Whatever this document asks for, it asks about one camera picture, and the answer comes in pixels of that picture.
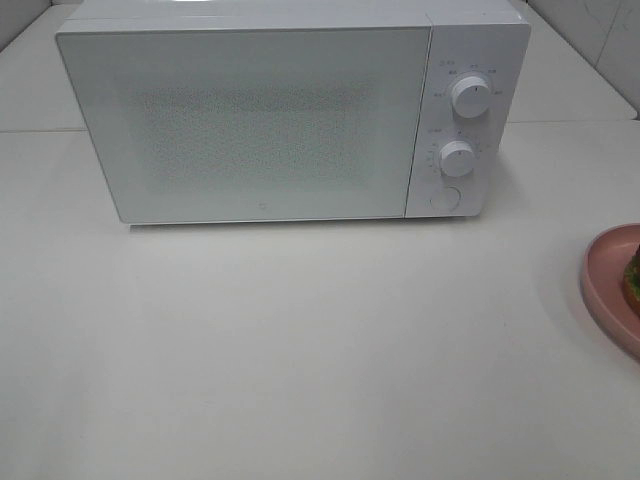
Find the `round white door release button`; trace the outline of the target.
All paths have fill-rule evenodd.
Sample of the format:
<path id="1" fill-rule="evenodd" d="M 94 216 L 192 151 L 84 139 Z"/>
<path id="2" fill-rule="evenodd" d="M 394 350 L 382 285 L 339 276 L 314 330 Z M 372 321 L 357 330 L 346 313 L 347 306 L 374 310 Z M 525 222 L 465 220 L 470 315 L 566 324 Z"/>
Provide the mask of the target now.
<path id="1" fill-rule="evenodd" d="M 430 205 L 437 212 L 449 213 L 458 207 L 460 200 L 460 191 L 455 187 L 447 186 L 437 191 L 431 197 Z"/>

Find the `white microwave door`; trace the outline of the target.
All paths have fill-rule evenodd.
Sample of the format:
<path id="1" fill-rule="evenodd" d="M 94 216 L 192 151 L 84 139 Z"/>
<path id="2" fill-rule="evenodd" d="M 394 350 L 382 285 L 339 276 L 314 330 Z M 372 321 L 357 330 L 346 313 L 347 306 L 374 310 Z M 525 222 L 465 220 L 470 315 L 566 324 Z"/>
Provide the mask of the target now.
<path id="1" fill-rule="evenodd" d="M 428 28 L 61 33 L 121 221 L 396 218 Z"/>

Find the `pink round plate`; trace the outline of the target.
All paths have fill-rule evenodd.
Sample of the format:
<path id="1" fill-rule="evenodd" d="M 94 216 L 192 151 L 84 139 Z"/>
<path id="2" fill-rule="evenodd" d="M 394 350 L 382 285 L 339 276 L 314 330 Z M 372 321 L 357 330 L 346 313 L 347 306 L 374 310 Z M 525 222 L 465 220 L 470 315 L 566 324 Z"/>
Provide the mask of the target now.
<path id="1" fill-rule="evenodd" d="M 639 315 L 623 293 L 624 270 L 639 247 L 639 224 L 612 227 L 597 235 L 582 260 L 584 304 L 603 333 L 639 363 Z"/>

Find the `burger with lettuce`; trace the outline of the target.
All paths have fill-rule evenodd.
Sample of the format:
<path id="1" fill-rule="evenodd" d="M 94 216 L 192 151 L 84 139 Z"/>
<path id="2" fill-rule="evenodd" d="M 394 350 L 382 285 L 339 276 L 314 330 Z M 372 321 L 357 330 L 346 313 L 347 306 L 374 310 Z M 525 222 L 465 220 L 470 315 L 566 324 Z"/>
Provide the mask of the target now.
<path id="1" fill-rule="evenodd" d="M 624 299 L 637 317 L 640 316 L 639 259 L 640 247 L 626 264 L 621 283 Z"/>

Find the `lower white microwave knob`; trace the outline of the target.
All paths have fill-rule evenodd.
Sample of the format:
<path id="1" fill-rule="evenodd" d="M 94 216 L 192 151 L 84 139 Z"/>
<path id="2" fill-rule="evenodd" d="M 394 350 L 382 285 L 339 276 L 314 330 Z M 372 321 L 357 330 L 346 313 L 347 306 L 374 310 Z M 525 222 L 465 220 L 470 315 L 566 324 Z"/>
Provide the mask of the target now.
<path id="1" fill-rule="evenodd" d="M 452 178 L 463 177 L 474 169 L 476 155 L 466 141 L 451 141 L 444 145 L 439 153 L 441 172 Z"/>

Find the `white microwave knob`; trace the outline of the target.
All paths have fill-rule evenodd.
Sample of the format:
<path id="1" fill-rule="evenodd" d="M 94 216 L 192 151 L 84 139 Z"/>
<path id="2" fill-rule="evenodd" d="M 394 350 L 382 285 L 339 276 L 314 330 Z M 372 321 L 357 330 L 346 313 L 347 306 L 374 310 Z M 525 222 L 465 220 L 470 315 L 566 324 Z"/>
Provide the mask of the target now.
<path id="1" fill-rule="evenodd" d="M 439 153 L 441 172 L 452 178 L 463 177 L 474 169 L 476 155 L 466 141 L 451 141 L 444 145 Z"/>
<path id="2" fill-rule="evenodd" d="M 450 87 L 453 111 L 465 119 L 477 118 L 489 108 L 491 84 L 486 76 L 471 72 L 455 80 Z"/>

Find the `white microwave oven body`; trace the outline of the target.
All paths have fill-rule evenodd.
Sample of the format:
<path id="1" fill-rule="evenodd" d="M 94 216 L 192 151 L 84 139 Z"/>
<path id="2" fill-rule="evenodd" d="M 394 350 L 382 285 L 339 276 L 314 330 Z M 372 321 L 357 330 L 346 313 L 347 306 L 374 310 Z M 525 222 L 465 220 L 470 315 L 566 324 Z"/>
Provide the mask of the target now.
<path id="1" fill-rule="evenodd" d="M 61 33 L 424 27 L 430 37 L 414 157 L 405 212 L 396 218 L 475 216 L 485 203 L 531 34 L 506 1 L 85 1 L 55 41 Z M 450 87 L 471 72 L 487 77 L 492 95 L 483 115 L 465 119 L 452 109 Z M 476 160 L 471 173 L 452 178 L 441 172 L 439 153 L 457 140 L 471 145 Z M 437 212 L 430 199 L 447 186 L 460 191 L 460 203 L 452 212 Z"/>

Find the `upper white microwave knob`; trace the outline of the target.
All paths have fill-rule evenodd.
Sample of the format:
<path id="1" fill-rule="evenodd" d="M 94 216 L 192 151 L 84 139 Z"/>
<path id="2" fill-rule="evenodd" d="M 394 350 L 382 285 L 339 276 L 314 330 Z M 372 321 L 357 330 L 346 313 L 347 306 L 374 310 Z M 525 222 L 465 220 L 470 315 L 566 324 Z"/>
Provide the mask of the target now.
<path id="1" fill-rule="evenodd" d="M 486 76 L 471 72 L 455 80 L 450 87 L 453 111 L 465 119 L 477 118 L 489 108 L 491 84 Z"/>

